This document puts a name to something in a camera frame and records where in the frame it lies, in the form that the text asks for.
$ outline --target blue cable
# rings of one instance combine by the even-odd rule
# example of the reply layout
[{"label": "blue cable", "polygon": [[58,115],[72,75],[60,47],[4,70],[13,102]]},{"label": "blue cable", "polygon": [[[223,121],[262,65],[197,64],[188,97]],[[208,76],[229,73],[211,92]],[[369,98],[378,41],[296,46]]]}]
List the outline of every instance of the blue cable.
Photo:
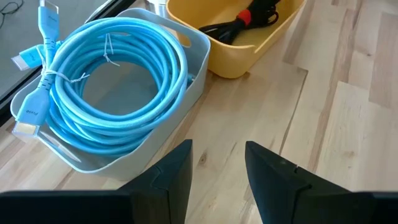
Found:
[{"label": "blue cable", "polygon": [[[46,33],[43,26],[40,30]],[[87,78],[70,83],[51,72],[64,74],[69,80],[91,74],[107,62],[104,58],[106,34],[111,35],[113,47],[113,51],[110,44],[106,48],[109,58],[148,69],[159,90],[148,104],[129,114],[108,114],[85,102],[83,90]],[[179,41],[161,26],[141,19],[115,17],[79,27],[60,47],[55,45],[56,39],[46,40],[47,35],[43,36],[49,72],[24,100],[15,133],[37,134],[44,117],[50,129],[66,143],[92,154],[121,156],[135,150],[183,100],[187,59]],[[48,106],[43,103],[46,98],[49,98]]]}]

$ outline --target storage bin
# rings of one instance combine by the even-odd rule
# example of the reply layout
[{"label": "storage bin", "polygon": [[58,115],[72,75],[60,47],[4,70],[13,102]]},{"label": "storage bin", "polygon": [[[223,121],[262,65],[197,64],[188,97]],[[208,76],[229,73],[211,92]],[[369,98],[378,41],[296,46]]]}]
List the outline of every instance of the storage bin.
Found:
[{"label": "storage bin", "polygon": [[[198,29],[210,24],[232,21],[252,0],[169,0],[169,17]],[[225,78],[238,78],[289,28],[304,0],[281,0],[277,4],[279,20],[270,27],[242,31],[233,45],[212,37],[208,68]]]},{"label": "storage bin", "polygon": [[[184,51],[188,60],[188,72],[195,79],[187,88],[185,98],[178,110],[167,121],[155,128],[137,149],[119,158],[85,153],[63,142],[51,132],[47,125],[40,128],[38,138],[78,172],[128,180],[142,172],[152,156],[202,94],[210,41],[205,34],[199,31],[157,16],[144,9],[128,9],[118,16],[151,21],[176,30],[190,39],[192,45],[184,47]],[[14,117],[16,117],[25,96],[37,87],[39,80],[40,77],[36,78],[15,95],[11,103],[11,113]],[[121,67],[107,63],[103,67],[97,68],[88,79],[84,99],[103,111],[113,114],[126,114],[144,106],[156,93],[155,82],[146,69],[129,63],[121,63]]]}]

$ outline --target black cable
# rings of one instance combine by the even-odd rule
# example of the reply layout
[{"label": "black cable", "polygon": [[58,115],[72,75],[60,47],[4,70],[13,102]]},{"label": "black cable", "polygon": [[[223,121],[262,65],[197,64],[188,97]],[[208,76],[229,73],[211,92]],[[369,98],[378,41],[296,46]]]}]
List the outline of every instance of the black cable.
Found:
[{"label": "black cable", "polygon": [[204,26],[199,30],[224,44],[231,45],[242,30],[275,24],[279,18],[275,6],[278,2],[279,0],[253,0],[234,21]]},{"label": "black cable", "polygon": [[[0,22],[0,29],[4,25],[4,20],[6,19],[6,15],[11,15],[16,13],[24,5],[24,3],[25,3],[24,0],[21,0],[20,4],[18,4],[18,2],[9,2],[2,9],[0,9],[0,14],[2,15],[2,19]],[[10,5],[16,5],[16,8],[7,11],[7,7]]]}]

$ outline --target white container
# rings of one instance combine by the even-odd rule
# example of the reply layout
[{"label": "white container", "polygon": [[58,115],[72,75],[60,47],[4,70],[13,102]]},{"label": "white container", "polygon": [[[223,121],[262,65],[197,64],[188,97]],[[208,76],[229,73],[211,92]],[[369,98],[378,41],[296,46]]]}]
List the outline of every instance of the white container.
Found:
[{"label": "white container", "polygon": [[[130,154],[119,158],[101,157],[85,153],[59,139],[47,125],[40,128],[38,138],[54,153],[78,172],[129,180],[139,175],[171,132],[188,113],[203,92],[205,85],[210,41],[206,35],[176,22],[157,16],[145,9],[128,9],[118,17],[134,17],[163,25],[186,35],[191,42],[184,47],[188,72],[195,77],[187,88],[178,110],[155,128],[142,144]],[[144,106],[157,93],[150,73],[138,65],[121,63],[121,68],[110,63],[97,68],[87,81],[84,99],[95,107],[113,114],[125,114]],[[11,113],[18,114],[25,96],[32,92],[40,80],[36,78],[19,91],[11,103]]]}]

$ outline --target wooden surface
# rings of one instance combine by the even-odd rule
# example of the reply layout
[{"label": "wooden surface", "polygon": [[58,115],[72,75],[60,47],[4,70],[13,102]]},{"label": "wooden surface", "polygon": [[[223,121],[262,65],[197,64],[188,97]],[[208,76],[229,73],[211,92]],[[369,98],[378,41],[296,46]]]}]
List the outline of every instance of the wooden surface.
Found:
[{"label": "wooden surface", "polygon": [[[193,139],[187,223],[260,223],[244,165],[253,140],[350,190],[398,190],[398,2],[308,0],[288,33],[237,80],[203,96],[155,163]],[[115,189],[0,128],[0,190]]]}]

